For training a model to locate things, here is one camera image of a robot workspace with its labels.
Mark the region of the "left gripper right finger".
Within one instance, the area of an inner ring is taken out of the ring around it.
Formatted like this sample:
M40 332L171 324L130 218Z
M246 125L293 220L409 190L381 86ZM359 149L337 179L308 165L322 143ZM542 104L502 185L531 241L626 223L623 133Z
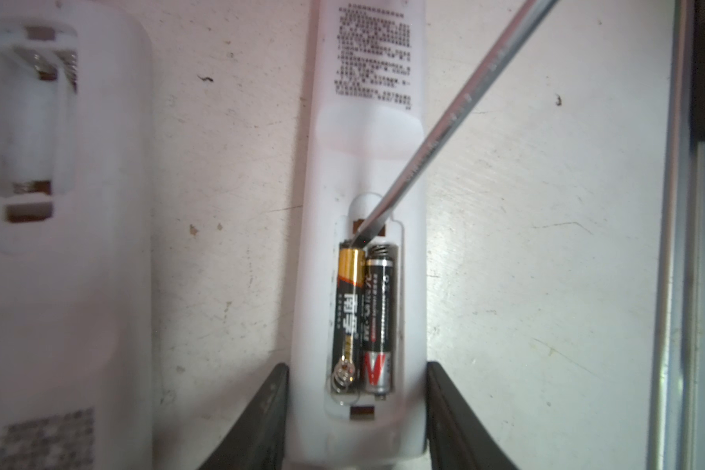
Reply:
M426 405L432 469L518 470L438 362L427 364Z

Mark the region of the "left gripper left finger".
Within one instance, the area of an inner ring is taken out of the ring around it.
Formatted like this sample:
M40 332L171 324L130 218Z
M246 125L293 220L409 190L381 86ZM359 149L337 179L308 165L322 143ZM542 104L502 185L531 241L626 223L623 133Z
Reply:
M290 367L280 362L232 428L200 465L202 470L281 469L284 460Z

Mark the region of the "black gold AAA battery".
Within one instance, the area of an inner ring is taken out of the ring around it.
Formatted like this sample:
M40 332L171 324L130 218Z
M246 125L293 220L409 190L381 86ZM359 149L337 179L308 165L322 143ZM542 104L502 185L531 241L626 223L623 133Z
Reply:
M330 370L331 390L336 394L350 393L358 387L358 379L360 379L360 368L362 368L360 316L362 315L364 272L364 250L341 244Z

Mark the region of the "black red AAA battery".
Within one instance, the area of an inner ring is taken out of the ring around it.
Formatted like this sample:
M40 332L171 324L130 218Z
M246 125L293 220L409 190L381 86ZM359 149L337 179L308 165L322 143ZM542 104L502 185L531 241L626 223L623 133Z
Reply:
M364 390L386 397L393 390L397 247L371 246L363 292L362 376Z

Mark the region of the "white remote with batteries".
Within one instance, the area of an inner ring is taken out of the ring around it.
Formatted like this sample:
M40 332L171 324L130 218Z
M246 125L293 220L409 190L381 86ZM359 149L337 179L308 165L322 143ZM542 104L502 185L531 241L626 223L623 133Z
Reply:
M153 53L99 1L0 1L0 469L153 461Z

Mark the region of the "orange handled screwdriver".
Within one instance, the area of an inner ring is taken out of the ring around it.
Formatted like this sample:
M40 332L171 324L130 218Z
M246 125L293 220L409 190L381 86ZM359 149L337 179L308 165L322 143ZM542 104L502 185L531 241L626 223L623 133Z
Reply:
M436 160L458 127L470 116L556 4L556 0L527 0L521 5L382 200L358 227L352 240L347 243L349 247L362 249L378 235L395 208L424 174L427 166Z

